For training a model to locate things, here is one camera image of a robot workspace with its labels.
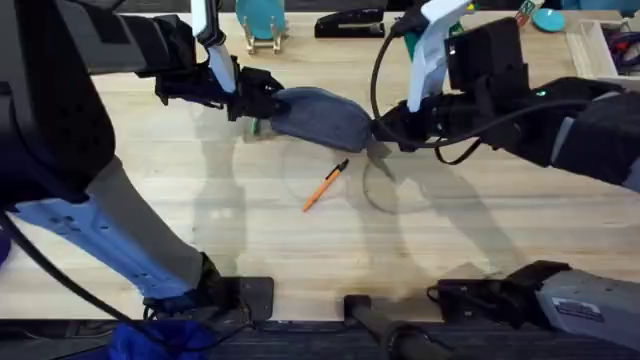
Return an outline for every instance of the orange pen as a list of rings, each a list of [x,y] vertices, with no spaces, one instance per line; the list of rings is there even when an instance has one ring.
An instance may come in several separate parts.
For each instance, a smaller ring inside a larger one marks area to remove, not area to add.
[[[327,191],[331,183],[338,178],[338,176],[340,175],[341,172],[344,171],[344,169],[347,168],[347,165],[349,165],[349,159],[346,159],[342,163],[336,165],[336,167],[333,168],[333,170],[331,170],[329,175],[327,175],[327,177],[324,178],[324,182],[322,183],[322,185],[320,185],[320,187],[316,189],[316,192],[313,193],[313,195],[311,195],[309,200],[307,200],[307,202],[304,204],[304,207],[302,208],[302,212],[306,212],[307,210],[309,210],[309,208],[316,201],[318,201],[320,196],[322,196],[322,194],[324,194],[324,192]]]

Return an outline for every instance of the gray cloth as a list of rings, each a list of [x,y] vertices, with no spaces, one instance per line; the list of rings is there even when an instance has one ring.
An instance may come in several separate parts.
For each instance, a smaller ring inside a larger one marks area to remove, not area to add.
[[[349,99],[315,87],[279,91],[291,110],[271,118],[271,128],[316,144],[360,152],[371,141],[371,118]]]

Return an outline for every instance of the white plastic part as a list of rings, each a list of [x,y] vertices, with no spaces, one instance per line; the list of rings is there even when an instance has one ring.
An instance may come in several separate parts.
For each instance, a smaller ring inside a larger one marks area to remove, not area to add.
[[[471,0],[433,0],[422,6],[429,26],[415,46],[409,82],[409,111],[417,112],[425,96],[442,92],[446,75],[444,40],[449,28],[467,12]]]
[[[207,28],[207,5],[210,0],[191,0],[191,28],[197,37]]]
[[[212,46],[209,49],[209,68],[216,76],[222,89],[228,93],[236,91],[236,75],[227,47]]]

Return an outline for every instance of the table surface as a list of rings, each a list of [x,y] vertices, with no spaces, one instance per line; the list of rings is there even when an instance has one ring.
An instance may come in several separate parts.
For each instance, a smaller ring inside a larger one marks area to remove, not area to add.
[[[463,18],[477,26],[511,13]],[[312,85],[368,101],[380,39],[313,38],[323,14],[288,14],[284,52],[249,56],[232,14],[227,46],[242,65],[269,69],[285,86]],[[392,19],[394,14],[387,14]],[[567,13],[615,19],[611,12]],[[563,34],[527,26],[522,45],[532,85],[575,75]],[[406,98],[409,61],[395,41],[379,80],[382,108]],[[272,276],[276,319],[338,319],[342,296],[367,293],[382,308],[437,319],[424,297],[441,278],[502,277],[538,259],[640,281],[640,197],[598,181],[541,169],[482,147],[447,167],[432,152],[393,153],[391,179],[367,160],[351,165],[309,211],[300,208],[347,154],[286,136],[252,138],[247,121],[182,101],[163,107],[153,83],[95,77],[117,132],[117,154],[134,185],[171,228],[223,274]],[[462,147],[447,149],[449,157]],[[72,278],[132,317],[136,289],[65,240],[28,225],[34,243]],[[0,271],[2,318],[105,318],[14,248]]]

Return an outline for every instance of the stapler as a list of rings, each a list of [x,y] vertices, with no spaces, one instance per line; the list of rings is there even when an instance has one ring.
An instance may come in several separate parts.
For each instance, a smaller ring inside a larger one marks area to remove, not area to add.
[[[321,17],[316,22],[316,38],[383,38],[384,9],[356,9]]]

